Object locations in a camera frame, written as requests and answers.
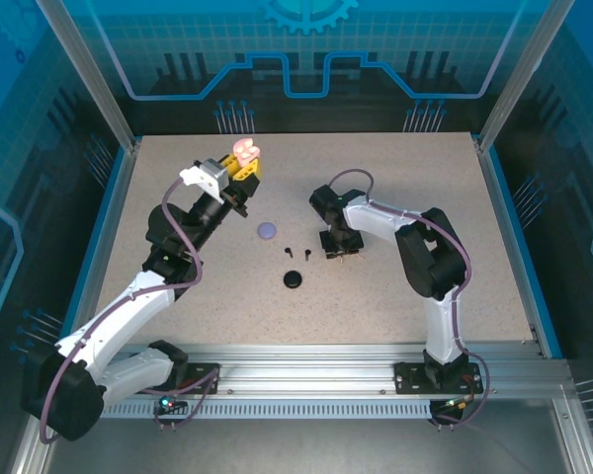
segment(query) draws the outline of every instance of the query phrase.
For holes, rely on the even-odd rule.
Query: gear logo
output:
[[[312,30],[323,33],[326,27],[336,28],[338,19],[347,20],[349,9],[358,7],[358,0],[260,0],[266,20],[274,20],[279,28],[288,27],[291,34]]]
[[[26,49],[39,24],[34,0],[0,0],[0,30],[17,49]]]

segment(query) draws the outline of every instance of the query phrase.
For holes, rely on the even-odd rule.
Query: enclosure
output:
[[[220,364],[216,393],[174,434],[136,395],[42,444],[28,351],[127,286],[180,170],[242,136],[248,216],[117,356],[165,339]],[[469,251],[464,339],[491,381],[467,428],[396,393],[427,337],[397,249],[325,259],[309,196],[356,167],[375,199],[442,208]],[[0,472],[164,469],[593,473],[593,0],[0,1]]]

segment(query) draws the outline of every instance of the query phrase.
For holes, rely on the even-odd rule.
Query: small black object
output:
[[[159,417],[164,415],[182,415],[188,406],[189,403],[184,400],[173,400],[168,397],[162,397],[154,408],[154,413]]]
[[[298,288],[303,283],[303,277],[296,270],[290,270],[284,275],[284,285],[288,288]]]
[[[185,392],[185,395],[202,395],[203,393],[205,393],[205,390],[207,389],[207,385],[211,384],[212,386],[209,389],[209,392],[207,392],[207,393],[209,395],[214,395],[217,393],[217,385],[219,382],[220,366],[218,363],[210,363],[210,362],[209,363],[188,363],[187,371],[185,372],[183,381],[176,388],[182,389],[182,388],[188,387],[192,383],[195,383],[198,380],[200,380],[201,378],[207,376],[212,370],[215,370],[215,369],[217,369],[217,376],[213,380],[209,379],[202,385],[200,385],[196,388],[193,388],[193,389],[189,390],[188,392]]]
[[[429,423],[431,425],[437,423],[443,426],[450,426],[453,424],[453,421],[450,420],[452,418],[460,422],[464,417],[464,410],[460,409],[458,405],[459,402],[464,401],[466,398],[467,396],[460,397],[454,400],[453,404],[449,400],[431,400],[430,410],[433,418],[429,420]]]

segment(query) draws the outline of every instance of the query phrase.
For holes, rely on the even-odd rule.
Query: cable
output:
[[[441,419],[444,419],[447,422],[451,422],[455,426],[456,425],[460,425],[459,421],[456,418],[449,417],[447,415],[438,415],[437,417],[438,418],[441,418]],[[507,452],[512,459],[514,459],[514,461],[516,461],[518,464],[520,464],[520,466],[523,469],[525,469],[526,472],[529,472],[530,474],[534,474],[534,469],[532,469],[524,461],[522,461],[521,458],[518,457],[514,451],[512,451],[506,444],[504,444],[501,440],[499,440],[497,437],[495,437],[492,433],[490,433],[487,430],[484,430],[483,428],[476,427],[475,425],[468,425],[467,427],[470,428],[471,430],[474,430],[475,432],[477,432],[477,433],[479,433],[481,435],[487,436],[490,439],[492,439],[496,444],[498,444],[500,447],[502,447],[503,450],[505,452]]]
[[[332,178],[329,183],[327,183],[327,186],[329,186],[331,188],[331,186],[334,184],[334,182],[336,180],[338,180],[338,178],[340,178],[341,176],[345,176],[349,173],[362,173],[363,175],[367,176],[369,178],[369,187],[367,188],[367,191],[365,192],[365,197],[367,198],[367,202],[369,202],[369,196],[372,193],[372,189],[374,188],[374,183],[376,182],[376,180],[374,180],[374,175],[372,175],[369,171],[367,170],[363,170],[361,168],[350,168],[349,170],[345,170],[345,171],[341,171],[339,174],[337,174],[334,178]]]
[[[404,212],[402,210],[394,209],[394,208],[379,204],[374,201],[370,201],[370,205],[376,209],[383,210],[384,212],[390,212],[395,215],[399,215],[401,217],[406,217],[408,219],[413,219],[418,222],[421,222],[422,224],[433,229],[435,232],[439,233],[442,237],[444,237],[446,240],[448,240],[453,245],[453,247],[455,247],[457,249],[457,251],[460,253],[460,255],[462,256],[462,259],[464,259],[464,263],[466,264],[466,277],[464,279],[464,282],[453,293],[453,303],[452,303],[453,335],[455,336],[455,344],[457,344],[457,347],[459,348],[459,350],[462,353],[466,354],[467,356],[476,358],[483,366],[483,371],[485,372],[485,390],[483,391],[483,397],[481,398],[481,401],[479,402],[478,407],[476,408],[476,410],[474,410],[472,412],[472,414],[469,417],[467,417],[465,420],[457,423],[457,426],[465,426],[478,415],[480,410],[485,405],[485,402],[487,402],[487,398],[489,397],[489,394],[490,394],[490,370],[489,370],[489,367],[487,366],[487,363],[485,362],[485,359],[483,359],[483,357],[481,357],[480,355],[471,353],[468,349],[466,349],[464,347],[464,345],[462,344],[461,337],[459,334],[459,324],[458,324],[458,320],[457,320],[457,298],[459,298],[459,295],[462,293],[462,291],[464,291],[464,289],[466,288],[466,286],[470,283],[470,280],[472,279],[472,264],[470,262],[470,257],[467,254],[464,246],[455,237],[453,237],[451,234],[449,234],[446,230],[444,230],[442,227],[440,227],[435,222],[431,222],[430,220],[422,217],[421,215],[414,214],[412,212]]]
[[[192,244],[189,237],[182,230],[180,225],[178,225],[178,222],[176,222],[174,217],[171,215],[171,212],[169,211],[169,208],[167,206],[167,204],[169,203],[169,197],[171,197],[171,195],[174,193],[174,191],[176,191],[176,189],[182,183],[183,183],[183,179],[178,178],[174,182],[174,184],[169,187],[169,189],[167,190],[167,193],[165,193],[165,196],[162,199],[161,207],[162,207],[163,213],[165,214],[165,217],[167,218],[167,220],[169,221],[171,226],[178,233],[178,235],[180,236],[182,241],[185,243],[185,245],[189,249],[189,252],[191,253],[194,264],[196,265],[196,277],[193,280],[185,281],[184,283],[159,284],[156,286],[152,286],[150,288],[139,289],[139,290],[135,291],[134,293],[123,297],[122,299],[117,301],[115,304],[110,306],[107,310],[105,310],[101,314],[101,316],[99,316],[99,318],[97,318],[97,320],[92,324],[92,326],[90,326],[86,330],[83,337],[79,340],[79,342],[77,342],[75,344],[72,351],[70,351],[70,353],[66,356],[66,359],[59,367],[59,370],[55,374],[55,377],[53,378],[52,382],[50,383],[50,386],[48,387],[48,392],[46,393],[46,398],[43,401],[42,414],[40,416],[40,441],[43,444],[51,444],[52,442],[59,439],[59,434],[55,434],[52,437],[48,437],[46,435],[46,427],[48,424],[48,414],[50,412],[50,404],[52,403],[52,399],[54,398],[55,392],[57,391],[57,386],[59,385],[59,381],[61,380],[61,377],[68,369],[68,366],[70,365],[70,363],[74,361],[74,359],[77,356],[77,354],[79,353],[79,351],[81,351],[86,346],[86,343],[92,337],[92,334],[97,330],[97,328],[99,326],[101,326],[101,324],[103,324],[103,322],[111,314],[113,314],[115,311],[117,311],[119,308],[121,308],[124,304],[126,304],[130,301],[134,301],[138,296],[142,296],[143,294],[152,293],[155,291],[165,291],[165,290],[169,290],[169,289],[173,289],[173,290],[186,289],[186,288],[195,286],[202,280],[202,277],[203,277],[202,262],[200,261],[200,256],[198,255],[198,251]]]
[[[474,379],[472,378],[471,375],[464,375],[462,377],[463,380],[466,381],[467,386],[470,387],[470,401],[473,402],[474,401]]]
[[[169,425],[165,425],[164,423],[162,423],[160,421],[160,418],[158,418],[158,412],[154,412],[154,423],[156,423],[158,426],[160,426],[161,430],[167,426],[169,428],[171,428],[172,430],[175,430],[177,427],[182,427],[183,425],[186,425],[187,423],[189,423],[198,414],[198,412],[202,408],[202,405],[203,405],[203,403],[205,403],[205,399],[207,398],[207,395],[209,395],[209,392],[211,391],[211,387],[212,387],[213,383],[215,382],[216,378],[217,378],[217,369],[214,368],[211,372],[209,372],[209,374],[205,375],[203,378],[201,378],[197,382],[192,383],[190,386],[188,386],[182,390],[174,390],[174,391],[178,392],[178,394],[189,392],[189,391],[193,390],[194,388],[202,386],[203,383],[205,383],[207,380],[211,379],[211,381],[207,384],[207,388],[205,388],[205,391],[202,394],[202,398],[200,399],[200,401],[198,402],[196,407],[193,409],[193,411],[187,416],[187,418],[185,418],[184,420],[182,420],[178,423],[171,422]],[[171,393],[171,392],[159,392],[158,390],[149,390],[149,389],[143,390],[143,392],[154,394],[154,395],[160,395],[160,394],[168,395]]]

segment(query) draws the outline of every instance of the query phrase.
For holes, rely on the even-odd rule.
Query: pink object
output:
[[[259,157],[259,147],[253,145],[252,138],[242,138],[233,145],[233,155],[237,158],[239,167],[243,168],[248,163]]]

